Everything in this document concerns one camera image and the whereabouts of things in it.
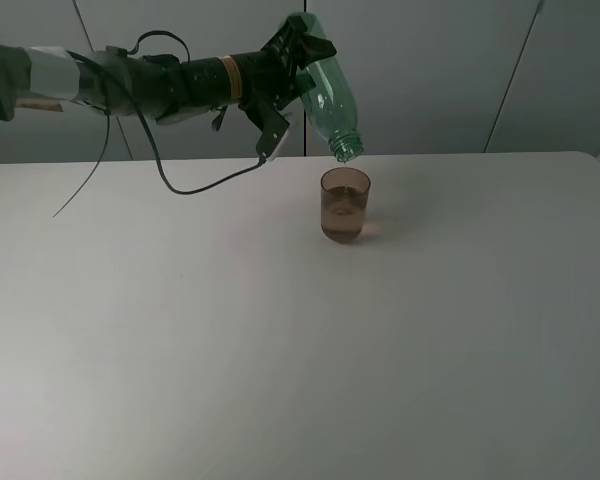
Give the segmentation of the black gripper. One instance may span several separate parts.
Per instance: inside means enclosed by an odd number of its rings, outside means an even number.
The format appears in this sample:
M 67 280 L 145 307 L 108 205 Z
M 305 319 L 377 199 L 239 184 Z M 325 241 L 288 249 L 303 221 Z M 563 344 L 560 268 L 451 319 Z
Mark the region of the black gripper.
M 297 72 L 336 53 L 330 40 L 303 32 L 299 16 L 288 16 L 262 50 L 237 55 L 243 86 L 239 106 L 247 108 L 259 96 L 285 108 L 300 96 Z

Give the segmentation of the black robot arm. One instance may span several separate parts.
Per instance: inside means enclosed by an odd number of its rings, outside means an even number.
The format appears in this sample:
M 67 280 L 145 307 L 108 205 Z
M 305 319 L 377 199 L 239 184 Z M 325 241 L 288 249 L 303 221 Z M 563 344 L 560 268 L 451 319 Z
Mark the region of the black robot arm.
M 292 14 L 258 51 L 186 62 L 112 46 L 83 57 L 62 47 L 0 45 L 0 122 L 13 119 L 20 101 L 48 100 L 158 125 L 215 111 L 219 130 L 226 108 L 237 105 L 260 131 L 256 151 L 267 158 L 289 129 L 282 110 L 315 85 L 307 68 L 336 54 L 313 35 L 314 24 Z

